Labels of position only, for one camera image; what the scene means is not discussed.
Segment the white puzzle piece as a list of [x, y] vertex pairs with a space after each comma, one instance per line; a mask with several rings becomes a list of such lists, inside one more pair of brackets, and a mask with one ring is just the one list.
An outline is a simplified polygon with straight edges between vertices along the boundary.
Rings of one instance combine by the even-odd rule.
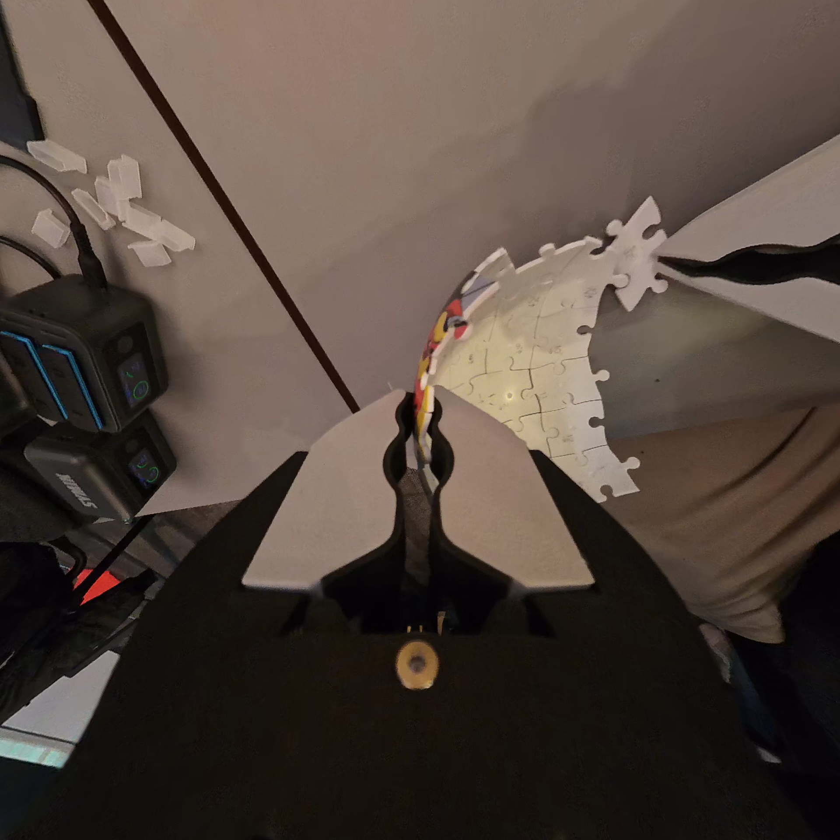
[[626, 276], [626, 284], [615, 288], [623, 309], [632, 312], [646, 291], [661, 293], [668, 281], [657, 277], [657, 249], [668, 236], [662, 226], [658, 205], [647, 197], [626, 222], [613, 219], [605, 226], [612, 240], [606, 251], [615, 257], [614, 275]]

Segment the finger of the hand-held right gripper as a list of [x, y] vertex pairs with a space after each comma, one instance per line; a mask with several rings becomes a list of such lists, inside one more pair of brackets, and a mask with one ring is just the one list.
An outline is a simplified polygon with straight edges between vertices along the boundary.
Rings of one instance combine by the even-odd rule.
[[837, 284], [802, 277], [771, 285], [752, 285], [716, 275], [693, 277], [682, 267], [671, 266], [666, 261], [660, 261], [658, 268], [670, 280], [823, 339], [839, 342]]
[[692, 219], [657, 254], [709, 263], [753, 246], [815, 246], [838, 233], [835, 136]]

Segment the person's beige shirt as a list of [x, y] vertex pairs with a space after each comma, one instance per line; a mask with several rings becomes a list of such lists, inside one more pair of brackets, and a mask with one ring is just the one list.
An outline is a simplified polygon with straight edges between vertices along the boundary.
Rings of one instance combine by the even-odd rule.
[[610, 443], [638, 491], [604, 503], [700, 620], [781, 644], [780, 604], [839, 527], [837, 403]]

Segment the red flat object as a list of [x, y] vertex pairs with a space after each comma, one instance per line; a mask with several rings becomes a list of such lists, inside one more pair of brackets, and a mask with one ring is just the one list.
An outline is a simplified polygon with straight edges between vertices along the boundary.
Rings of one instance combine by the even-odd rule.
[[96, 580], [88, 585], [87, 581], [93, 576], [93, 569], [85, 569], [78, 575], [73, 584], [73, 594], [79, 604], [86, 604], [95, 598], [104, 595], [116, 587], [120, 578], [110, 571], [102, 572]]

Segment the black plastic bag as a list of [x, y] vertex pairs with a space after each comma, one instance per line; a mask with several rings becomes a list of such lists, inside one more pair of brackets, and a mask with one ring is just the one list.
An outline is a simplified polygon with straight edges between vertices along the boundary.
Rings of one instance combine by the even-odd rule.
[[158, 580], [144, 570], [80, 603], [53, 548], [3, 542], [1, 722], [92, 656]]

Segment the plain black power bank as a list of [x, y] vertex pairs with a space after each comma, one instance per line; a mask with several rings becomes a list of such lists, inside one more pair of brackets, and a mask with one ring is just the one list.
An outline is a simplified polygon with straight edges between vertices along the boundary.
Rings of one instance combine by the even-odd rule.
[[115, 433], [58, 423], [27, 443], [24, 456], [82, 515], [122, 521], [133, 519], [177, 467], [151, 411]]

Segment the pile of clear plastic caps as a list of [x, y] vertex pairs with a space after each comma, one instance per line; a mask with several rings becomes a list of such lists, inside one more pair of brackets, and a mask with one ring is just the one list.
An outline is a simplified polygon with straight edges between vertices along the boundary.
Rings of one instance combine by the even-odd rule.
[[[58, 173], [86, 175], [88, 165], [80, 154], [52, 140], [31, 140], [27, 152], [39, 163]], [[119, 224], [138, 236], [128, 244], [141, 265], [146, 268], [168, 266], [172, 254], [193, 251], [196, 240], [182, 228], [138, 204], [143, 197], [140, 164], [126, 154], [107, 164], [107, 174], [97, 175], [93, 193], [74, 188], [71, 198], [103, 232], [115, 230]], [[69, 222], [59, 220], [49, 209], [39, 211], [31, 233], [53, 249], [60, 249], [70, 237]]]

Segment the dark blue board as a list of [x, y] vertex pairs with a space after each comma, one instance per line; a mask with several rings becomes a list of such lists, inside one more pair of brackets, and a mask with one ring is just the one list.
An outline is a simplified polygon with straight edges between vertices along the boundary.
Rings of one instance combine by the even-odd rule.
[[1, 141], [23, 152], [46, 138], [36, 100], [29, 94], [18, 53], [1, 10]]

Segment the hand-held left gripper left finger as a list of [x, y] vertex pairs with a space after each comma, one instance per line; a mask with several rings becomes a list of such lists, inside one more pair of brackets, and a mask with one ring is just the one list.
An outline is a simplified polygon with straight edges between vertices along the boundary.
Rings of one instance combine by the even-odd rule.
[[326, 593], [400, 541], [411, 396], [392, 391], [306, 453], [243, 576], [252, 590]]

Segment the black power bank blue stripes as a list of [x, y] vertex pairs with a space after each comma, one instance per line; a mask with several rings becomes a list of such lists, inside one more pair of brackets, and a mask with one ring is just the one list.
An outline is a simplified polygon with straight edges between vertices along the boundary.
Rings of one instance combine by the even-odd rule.
[[168, 388], [151, 302], [62, 276], [2, 300], [2, 355], [45, 420], [116, 434]]

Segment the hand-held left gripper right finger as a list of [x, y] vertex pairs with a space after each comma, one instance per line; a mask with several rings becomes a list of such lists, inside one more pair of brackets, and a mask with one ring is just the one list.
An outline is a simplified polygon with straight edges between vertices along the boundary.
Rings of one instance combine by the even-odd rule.
[[429, 425], [443, 537], [517, 594], [584, 590], [594, 576], [526, 444], [443, 387]]

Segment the partly built puzzle ball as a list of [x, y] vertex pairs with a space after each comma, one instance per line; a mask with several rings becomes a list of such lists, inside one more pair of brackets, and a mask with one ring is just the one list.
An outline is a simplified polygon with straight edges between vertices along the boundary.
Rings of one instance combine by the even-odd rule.
[[638, 492], [636, 457], [620, 459], [607, 443], [599, 384], [609, 371], [589, 356], [602, 294], [622, 288], [616, 255], [585, 237], [546, 245], [516, 267], [499, 248], [456, 291], [437, 320], [418, 371], [414, 449], [431, 476], [428, 425], [434, 397], [460, 396], [541, 452], [595, 501]]

